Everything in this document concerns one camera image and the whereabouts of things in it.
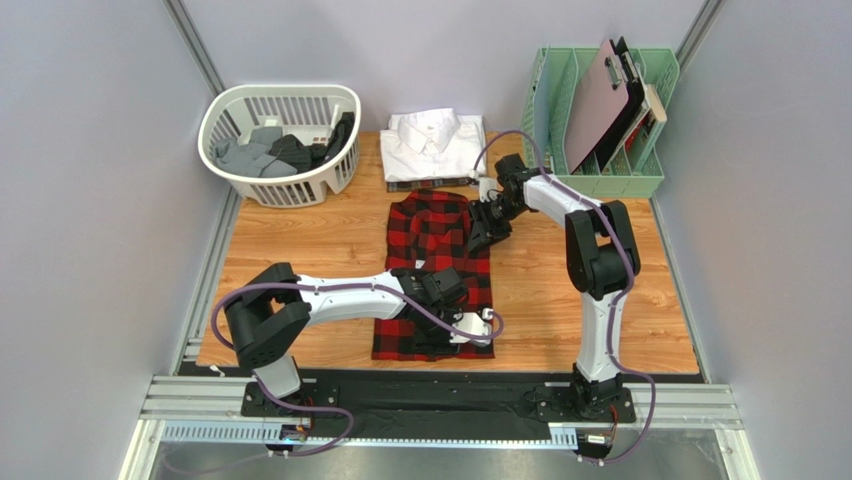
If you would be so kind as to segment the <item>red black plaid shirt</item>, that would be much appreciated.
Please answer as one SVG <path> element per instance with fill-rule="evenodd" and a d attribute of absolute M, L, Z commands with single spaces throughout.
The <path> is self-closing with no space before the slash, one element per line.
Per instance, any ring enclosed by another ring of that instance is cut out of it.
<path fill-rule="evenodd" d="M 430 273 L 455 268 L 468 293 L 466 312 L 493 306 L 490 251 L 473 253 L 467 242 L 471 232 L 470 200 L 460 194 L 418 190 L 390 204 L 386 228 L 387 270 L 414 268 Z M 490 360 L 492 344 L 429 345 L 413 321 L 376 320 L 371 358 L 388 361 L 439 361 L 449 358 Z"/>

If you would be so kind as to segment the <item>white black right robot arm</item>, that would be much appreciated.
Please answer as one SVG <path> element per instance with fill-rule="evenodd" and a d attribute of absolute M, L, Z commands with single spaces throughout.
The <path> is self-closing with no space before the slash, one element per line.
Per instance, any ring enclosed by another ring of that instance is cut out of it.
<path fill-rule="evenodd" d="M 623 388 L 617 353 L 621 314 L 641 269 L 626 206 L 583 195 L 527 167 L 517 154 L 500 159 L 496 173 L 480 180 L 480 197 L 468 205 L 467 247 L 475 252 L 507 239 L 512 220 L 526 211 L 543 213 L 564 230 L 567 272 L 582 299 L 570 401 L 578 415 L 590 417 L 616 402 Z"/>

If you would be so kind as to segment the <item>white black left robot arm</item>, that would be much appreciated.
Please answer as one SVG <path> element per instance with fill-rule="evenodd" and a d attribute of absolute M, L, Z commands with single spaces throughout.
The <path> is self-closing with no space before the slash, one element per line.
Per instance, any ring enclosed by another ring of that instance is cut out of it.
<path fill-rule="evenodd" d="M 290 264 L 277 263 L 226 294 L 211 316 L 225 316 L 229 334 L 214 333 L 236 353 L 239 366 L 252 371 L 272 397 L 283 399 L 302 386 L 290 348 L 307 327 L 358 318 L 408 320 L 439 346 L 488 343 L 490 325 L 461 305 L 467 294 L 453 267 L 324 279 L 298 275 Z"/>

